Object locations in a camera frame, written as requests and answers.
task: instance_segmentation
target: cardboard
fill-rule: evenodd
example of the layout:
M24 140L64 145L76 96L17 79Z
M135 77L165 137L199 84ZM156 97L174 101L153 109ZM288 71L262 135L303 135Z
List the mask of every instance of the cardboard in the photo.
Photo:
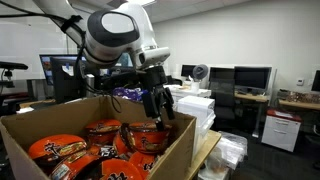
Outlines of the cardboard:
M26 153L30 145L41 138L65 133L84 136L87 124L104 118L127 123L150 120L145 116L142 104L117 100L122 113L113 108L110 97L98 97L1 118L1 134L15 178L48 179ZM173 126L171 145L153 167L148 179L184 179L191 165L195 117L175 113L176 119L168 120L166 113L163 114L164 122Z

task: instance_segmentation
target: light fixture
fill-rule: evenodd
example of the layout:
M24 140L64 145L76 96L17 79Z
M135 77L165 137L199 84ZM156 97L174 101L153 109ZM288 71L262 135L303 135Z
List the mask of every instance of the light fixture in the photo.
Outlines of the light fixture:
M140 4L141 6L147 6L157 2L156 0L127 0L127 1Z

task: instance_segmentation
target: stack of white boxes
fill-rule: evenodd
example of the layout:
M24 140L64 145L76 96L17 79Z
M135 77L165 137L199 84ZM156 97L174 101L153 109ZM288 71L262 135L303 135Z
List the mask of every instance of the stack of white boxes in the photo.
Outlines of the stack of white boxes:
M196 96L187 96L178 101L177 111L197 117L193 158L206 140L207 133L215 118L214 100Z

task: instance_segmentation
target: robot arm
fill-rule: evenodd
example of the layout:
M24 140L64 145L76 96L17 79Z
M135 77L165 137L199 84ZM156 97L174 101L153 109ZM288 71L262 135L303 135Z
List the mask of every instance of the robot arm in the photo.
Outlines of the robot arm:
M69 19L77 15L67 0L33 0L46 14ZM88 23L76 23L86 31L84 53L87 61L98 67L112 67L123 52L129 52L136 69L161 65L170 55L169 48L159 48L147 13L142 6L124 3L118 9L93 13ZM69 28L66 34L80 45L82 38Z

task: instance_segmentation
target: computer monitor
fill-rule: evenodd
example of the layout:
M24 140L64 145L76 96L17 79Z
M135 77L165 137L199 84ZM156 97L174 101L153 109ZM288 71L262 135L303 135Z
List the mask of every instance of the computer monitor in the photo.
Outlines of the computer monitor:
M86 65L85 74L93 74L99 78L100 71L89 63L83 62ZM54 87L54 99L57 104L68 102L74 99L84 97L86 95L86 87L81 78L76 78L73 74L73 68L76 61L72 58L62 59L61 57L50 58L52 80Z
M316 72L316 75L314 76L314 80L313 80L313 85L312 85L311 91L320 92L320 70L318 70Z
M271 67L242 67L234 68L236 88L266 90L268 88Z
M234 69L211 67L209 77L209 81L212 79L234 79Z
M193 69L195 65L182 65L181 76L183 77L193 77Z
M51 70L51 58L56 59L69 59L75 61L77 59L76 54L42 54L40 55L40 61L42 64L44 76L46 77L47 84L53 86L53 79L52 79L52 70Z

